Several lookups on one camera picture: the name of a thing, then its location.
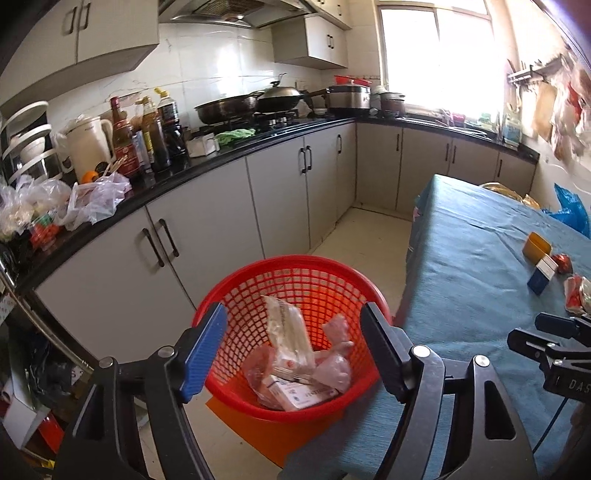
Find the small red wrapper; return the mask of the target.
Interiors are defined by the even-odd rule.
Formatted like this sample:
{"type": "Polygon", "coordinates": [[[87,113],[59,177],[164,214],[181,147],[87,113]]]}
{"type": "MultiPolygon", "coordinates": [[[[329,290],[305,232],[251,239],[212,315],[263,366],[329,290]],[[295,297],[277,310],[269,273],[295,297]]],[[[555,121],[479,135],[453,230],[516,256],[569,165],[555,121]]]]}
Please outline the small red wrapper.
{"type": "Polygon", "coordinates": [[[551,256],[551,259],[557,265],[557,272],[560,275],[571,275],[573,273],[573,265],[570,257],[565,253],[557,253],[551,256]]]}

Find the yellow square paper cup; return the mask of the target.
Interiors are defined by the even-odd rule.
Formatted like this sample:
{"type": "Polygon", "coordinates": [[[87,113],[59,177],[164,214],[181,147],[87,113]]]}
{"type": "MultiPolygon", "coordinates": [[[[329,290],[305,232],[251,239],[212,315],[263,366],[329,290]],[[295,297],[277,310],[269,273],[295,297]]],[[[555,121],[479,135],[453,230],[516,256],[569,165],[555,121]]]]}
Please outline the yellow square paper cup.
{"type": "Polygon", "coordinates": [[[552,246],[541,235],[531,232],[522,248],[523,255],[532,264],[537,265],[546,255],[551,255],[552,246]]]}

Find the blue white medicine box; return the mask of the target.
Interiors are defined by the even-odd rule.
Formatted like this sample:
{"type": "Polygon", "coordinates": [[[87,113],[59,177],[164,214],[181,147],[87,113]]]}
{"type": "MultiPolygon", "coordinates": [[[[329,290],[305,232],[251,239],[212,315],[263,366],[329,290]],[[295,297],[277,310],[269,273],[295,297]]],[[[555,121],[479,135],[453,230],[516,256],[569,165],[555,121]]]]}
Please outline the blue white medicine box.
{"type": "Polygon", "coordinates": [[[339,391],[329,386],[298,383],[274,375],[264,378],[263,385],[283,411],[287,412],[308,409],[339,396],[339,391]]]}

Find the beige paper pouch red sticker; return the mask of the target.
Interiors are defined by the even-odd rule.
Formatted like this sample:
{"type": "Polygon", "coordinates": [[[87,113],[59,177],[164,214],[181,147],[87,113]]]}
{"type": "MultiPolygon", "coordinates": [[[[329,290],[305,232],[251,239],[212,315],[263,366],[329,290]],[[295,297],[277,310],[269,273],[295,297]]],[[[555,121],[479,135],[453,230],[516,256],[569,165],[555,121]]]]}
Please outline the beige paper pouch red sticker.
{"type": "Polygon", "coordinates": [[[266,304],[266,333],[274,349],[273,371],[286,379],[311,376],[315,353],[301,310],[273,296],[263,296],[266,304]]]}

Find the red torn snack carton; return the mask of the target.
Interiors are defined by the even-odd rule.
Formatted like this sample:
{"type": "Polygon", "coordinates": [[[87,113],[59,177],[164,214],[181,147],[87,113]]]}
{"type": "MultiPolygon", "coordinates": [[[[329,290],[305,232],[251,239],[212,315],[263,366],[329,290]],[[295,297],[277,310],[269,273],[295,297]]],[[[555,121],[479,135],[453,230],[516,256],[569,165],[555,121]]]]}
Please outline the red torn snack carton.
{"type": "Polygon", "coordinates": [[[591,281],[572,275],[564,281],[565,310],[574,315],[591,315],[591,281]]]}

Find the clear plastic bag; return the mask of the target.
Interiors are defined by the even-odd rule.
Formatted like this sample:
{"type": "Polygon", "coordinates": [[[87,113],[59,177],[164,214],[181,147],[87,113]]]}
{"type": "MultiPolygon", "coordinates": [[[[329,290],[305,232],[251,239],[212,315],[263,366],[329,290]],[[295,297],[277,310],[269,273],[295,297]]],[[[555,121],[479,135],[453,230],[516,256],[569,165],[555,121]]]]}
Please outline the clear plastic bag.
{"type": "MultiPolygon", "coordinates": [[[[355,343],[349,337],[349,322],[344,315],[336,314],[329,322],[322,325],[322,330],[327,335],[331,347],[328,350],[315,351],[314,373],[311,376],[283,379],[304,384],[322,384],[338,390],[341,395],[351,388],[353,381],[349,354],[355,343]]],[[[242,374],[263,407],[283,411],[263,385],[263,379],[267,376],[280,377],[273,371],[273,356],[273,346],[260,345],[254,348],[242,363],[242,374]]]]}

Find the orange barcode carton box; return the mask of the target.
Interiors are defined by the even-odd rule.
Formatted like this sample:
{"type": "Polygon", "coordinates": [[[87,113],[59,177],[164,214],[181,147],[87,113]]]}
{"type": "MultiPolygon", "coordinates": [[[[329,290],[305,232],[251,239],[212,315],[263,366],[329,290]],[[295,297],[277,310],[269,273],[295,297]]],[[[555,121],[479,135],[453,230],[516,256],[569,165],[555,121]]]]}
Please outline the orange barcode carton box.
{"type": "Polygon", "coordinates": [[[528,288],[537,296],[541,295],[558,270],[558,264],[549,256],[545,255],[536,264],[530,279],[527,282],[528,288]]]}

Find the red plastic mesh basket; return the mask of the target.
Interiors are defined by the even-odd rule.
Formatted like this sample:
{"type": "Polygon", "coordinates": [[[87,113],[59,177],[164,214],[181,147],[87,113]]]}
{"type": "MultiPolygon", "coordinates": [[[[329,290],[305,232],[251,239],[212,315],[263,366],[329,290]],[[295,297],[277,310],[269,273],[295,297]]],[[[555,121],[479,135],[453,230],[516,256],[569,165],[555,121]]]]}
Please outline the red plastic mesh basket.
{"type": "Polygon", "coordinates": [[[240,414],[274,423],[314,422],[342,412],[378,381],[378,370],[361,330],[363,305],[374,302],[389,324],[394,323],[380,289],[361,272],[335,260],[314,255],[284,255],[256,261],[219,281],[201,300],[193,317],[197,325],[209,305],[221,303],[228,327],[205,380],[214,399],[240,414]],[[242,363],[257,346],[270,342],[266,334],[263,298],[273,296],[293,304],[304,317],[311,346],[329,347],[322,325],[336,314],[349,323],[353,352],[352,386],[346,393],[298,412],[280,412],[256,399],[242,373],[242,363]]]}

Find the blue plastic bag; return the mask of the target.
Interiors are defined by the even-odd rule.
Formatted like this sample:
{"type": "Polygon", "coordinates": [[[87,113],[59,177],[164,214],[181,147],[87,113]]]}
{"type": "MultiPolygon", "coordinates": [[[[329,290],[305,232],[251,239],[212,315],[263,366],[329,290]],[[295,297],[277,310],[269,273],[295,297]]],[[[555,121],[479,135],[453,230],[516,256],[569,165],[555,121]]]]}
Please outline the blue plastic bag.
{"type": "Polygon", "coordinates": [[[557,183],[554,184],[554,191],[560,209],[556,212],[543,209],[543,212],[581,233],[586,238],[590,238],[590,219],[580,197],[557,183]]]}

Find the dark small pot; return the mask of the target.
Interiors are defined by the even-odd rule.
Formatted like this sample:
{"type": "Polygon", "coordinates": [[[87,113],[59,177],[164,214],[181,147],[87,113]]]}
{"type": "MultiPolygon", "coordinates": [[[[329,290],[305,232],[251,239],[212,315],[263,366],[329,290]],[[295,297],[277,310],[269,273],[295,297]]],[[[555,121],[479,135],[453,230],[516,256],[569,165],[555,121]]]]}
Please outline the dark small pot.
{"type": "Polygon", "coordinates": [[[405,95],[394,92],[380,94],[381,110],[385,116],[398,118],[406,114],[405,95]]]}

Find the silver rice cooker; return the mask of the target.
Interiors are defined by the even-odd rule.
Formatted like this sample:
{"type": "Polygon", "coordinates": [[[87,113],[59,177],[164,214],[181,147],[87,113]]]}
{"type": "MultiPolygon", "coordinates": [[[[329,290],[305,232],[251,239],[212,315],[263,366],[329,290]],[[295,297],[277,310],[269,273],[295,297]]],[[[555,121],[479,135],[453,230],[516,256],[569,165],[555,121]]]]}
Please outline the silver rice cooker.
{"type": "Polygon", "coordinates": [[[303,99],[315,106],[314,99],[325,102],[325,110],[331,115],[348,117],[365,115],[370,111],[370,88],[356,84],[332,85],[312,92],[304,91],[303,99]]]}

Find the red label sauce bottle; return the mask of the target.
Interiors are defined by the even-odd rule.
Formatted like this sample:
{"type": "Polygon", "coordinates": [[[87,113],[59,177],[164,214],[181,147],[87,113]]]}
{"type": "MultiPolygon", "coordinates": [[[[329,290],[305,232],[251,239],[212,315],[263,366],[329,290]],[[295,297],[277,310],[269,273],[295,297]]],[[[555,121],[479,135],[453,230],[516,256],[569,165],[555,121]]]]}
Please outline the red label sauce bottle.
{"type": "Polygon", "coordinates": [[[133,144],[133,128],[121,110],[118,97],[110,99],[113,118],[112,143],[116,161],[119,163],[118,172],[128,179],[136,177],[140,172],[139,160],[133,144]]]}

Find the green cloth on counter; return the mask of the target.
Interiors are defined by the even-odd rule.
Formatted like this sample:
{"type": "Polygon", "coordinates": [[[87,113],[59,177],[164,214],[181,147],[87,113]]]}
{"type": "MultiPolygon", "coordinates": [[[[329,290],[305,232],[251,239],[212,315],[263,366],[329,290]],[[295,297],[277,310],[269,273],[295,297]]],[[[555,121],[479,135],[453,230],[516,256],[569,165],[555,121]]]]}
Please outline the green cloth on counter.
{"type": "Polygon", "coordinates": [[[256,130],[253,128],[240,128],[235,130],[228,130],[215,135],[215,140],[219,147],[226,147],[235,144],[238,141],[249,139],[256,135],[256,130]]]}

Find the white dish rack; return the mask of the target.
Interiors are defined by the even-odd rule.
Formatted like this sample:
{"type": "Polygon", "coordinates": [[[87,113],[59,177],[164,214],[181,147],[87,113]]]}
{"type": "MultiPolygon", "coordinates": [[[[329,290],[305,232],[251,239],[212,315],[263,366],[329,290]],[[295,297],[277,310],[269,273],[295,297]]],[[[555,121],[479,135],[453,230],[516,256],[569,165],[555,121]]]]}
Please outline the white dish rack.
{"type": "Polygon", "coordinates": [[[1,129],[1,166],[6,183],[15,186],[22,175],[60,179],[63,171],[53,147],[48,103],[33,102],[11,115],[1,129]]]}

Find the white electric kettle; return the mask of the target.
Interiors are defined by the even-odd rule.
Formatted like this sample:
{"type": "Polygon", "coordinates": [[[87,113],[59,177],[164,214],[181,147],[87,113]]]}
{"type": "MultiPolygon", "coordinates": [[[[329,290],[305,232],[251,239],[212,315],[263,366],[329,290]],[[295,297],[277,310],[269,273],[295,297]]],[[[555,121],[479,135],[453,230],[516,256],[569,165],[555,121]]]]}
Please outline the white electric kettle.
{"type": "Polygon", "coordinates": [[[79,116],[59,133],[65,137],[68,156],[79,183],[87,172],[97,171],[97,166],[112,162],[113,125],[110,120],[79,116]]]}

